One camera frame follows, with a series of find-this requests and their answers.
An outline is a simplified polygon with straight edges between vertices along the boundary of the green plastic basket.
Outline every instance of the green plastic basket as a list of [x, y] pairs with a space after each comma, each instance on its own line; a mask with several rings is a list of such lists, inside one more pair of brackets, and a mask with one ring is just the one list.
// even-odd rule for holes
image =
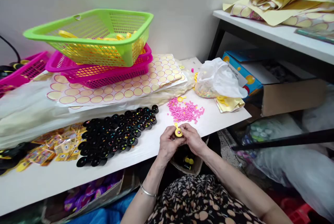
[[[153, 14], [112, 9], [95, 9], [26, 30], [23, 35], [45, 41], [76, 63], [130, 67], [137, 60], [148, 37]], [[63, 38], [59, 30], [78, 38]], [[97, 40], [116, 38], [119, 41]]]

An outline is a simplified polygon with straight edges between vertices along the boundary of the pink plastic basket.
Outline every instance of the pink plastic basket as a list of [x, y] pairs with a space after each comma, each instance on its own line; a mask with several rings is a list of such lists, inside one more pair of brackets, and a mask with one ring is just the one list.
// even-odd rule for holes
[[144, 49], [146, 53], [139, 55], [132, 67], [78, 65], [56, 51], [51, 56], [45, 69], [50, 72], [60, 72], [72, 84], [80, 83], [88, 88], [99, 88], [148, 73], [148, 65], [152, 62], [153, 56], [148, 44], [145, 44]]
[[41, 52], [26, 58], [30, 62], [6, 78], [0, 80], [0, 98], [8, 91], [28, 83], [34, 77], [45, 70], [45, 65], [49, 58], [48, 52]]

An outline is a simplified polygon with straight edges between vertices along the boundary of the sticker sheet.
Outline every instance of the sticker sheet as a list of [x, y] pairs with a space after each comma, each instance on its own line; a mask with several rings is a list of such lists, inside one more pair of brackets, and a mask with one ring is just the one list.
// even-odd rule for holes
[[59, 106], [80, 109], [133, 100], [186, 81], [172, 54], [157, 54], [153, 55], [147, 74], [96, 89], [71, 84], [65, 76], [54, 74], [47, 97]]

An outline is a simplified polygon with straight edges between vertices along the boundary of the floral skirt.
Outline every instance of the floral skirt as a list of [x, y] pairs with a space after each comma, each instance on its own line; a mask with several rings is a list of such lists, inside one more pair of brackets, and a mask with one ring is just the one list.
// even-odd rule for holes
[[231, 197], [214, 175], [186, 175], [171, 183], [146, 223], [263, 223]]

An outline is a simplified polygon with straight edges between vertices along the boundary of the silver bracelet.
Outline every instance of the silver bracelet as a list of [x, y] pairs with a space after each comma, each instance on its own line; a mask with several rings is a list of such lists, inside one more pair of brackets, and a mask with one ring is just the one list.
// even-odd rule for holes
[[151, 196], [151, 197], [156, 197], [156, 196], [157, 196], [156, 194], [151, 194], [151, 193], [147, 192], [147, 191], [144, 189], [143, 184], [140, 184], [140, 188], [141, 188], [141, 189], [143, 190], [143, 192], [144, 192], [145, 194], [147, 194], [148, 196]]

